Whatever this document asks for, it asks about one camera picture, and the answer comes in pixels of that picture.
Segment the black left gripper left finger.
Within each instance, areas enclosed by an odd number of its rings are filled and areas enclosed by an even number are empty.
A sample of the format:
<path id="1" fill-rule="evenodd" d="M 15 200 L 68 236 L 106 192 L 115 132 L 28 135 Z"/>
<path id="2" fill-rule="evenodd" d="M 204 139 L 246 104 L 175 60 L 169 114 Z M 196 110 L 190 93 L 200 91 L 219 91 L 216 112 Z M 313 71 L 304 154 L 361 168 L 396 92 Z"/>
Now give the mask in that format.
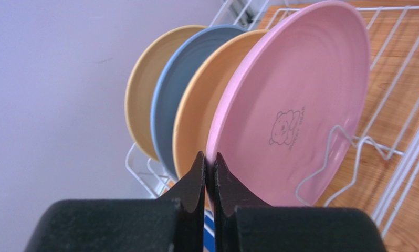
<path id="1" fill-rule="evenodd" d="M 157 199 L 66 199 L 41 216 L 26 251 L 202 251 L 205 157 Z"/>

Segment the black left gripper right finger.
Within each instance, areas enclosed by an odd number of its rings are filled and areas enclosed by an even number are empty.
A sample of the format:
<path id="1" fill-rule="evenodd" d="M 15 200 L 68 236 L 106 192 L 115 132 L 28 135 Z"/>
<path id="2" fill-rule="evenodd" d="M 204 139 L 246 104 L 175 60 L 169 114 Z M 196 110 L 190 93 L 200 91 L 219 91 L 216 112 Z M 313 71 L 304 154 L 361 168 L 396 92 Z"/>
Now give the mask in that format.
<path id="1" fill-rule="evenodd" d="M 355 208 L 273 207 L 249 190 L 218 154 L 213 168 L 217 251 L 385 251 Z"/>

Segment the orange plate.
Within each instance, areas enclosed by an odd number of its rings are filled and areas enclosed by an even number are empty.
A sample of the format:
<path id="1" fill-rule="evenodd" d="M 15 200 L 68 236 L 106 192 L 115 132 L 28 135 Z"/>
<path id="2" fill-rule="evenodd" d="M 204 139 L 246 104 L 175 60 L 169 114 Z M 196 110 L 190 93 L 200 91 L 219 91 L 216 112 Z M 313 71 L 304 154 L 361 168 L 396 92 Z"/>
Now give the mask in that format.
<path id="1" fill-rule="evenodd" d="M 211 123 L 221 96 L 241 61 L 267 33 L 240 34 L 212 52 L 187 85 L 177 109 L 172 152 L 177 176 L 188 173 L 199 151 L 205 151 Z"/>

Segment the pink plate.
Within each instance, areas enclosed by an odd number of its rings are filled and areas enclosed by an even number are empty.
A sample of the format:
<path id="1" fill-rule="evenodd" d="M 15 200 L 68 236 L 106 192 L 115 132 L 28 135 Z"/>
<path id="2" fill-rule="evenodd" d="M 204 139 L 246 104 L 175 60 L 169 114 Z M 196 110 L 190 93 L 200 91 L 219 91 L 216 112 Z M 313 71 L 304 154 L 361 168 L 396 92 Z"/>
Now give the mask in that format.
<path id="1" fill-rule="evenodd" d="M 370 43 L 350 4 L 307 6 L 269 30 L 239 64 L 217 106 L 206 159 L 272 206 L 314 204 L 358 127 Z"/>

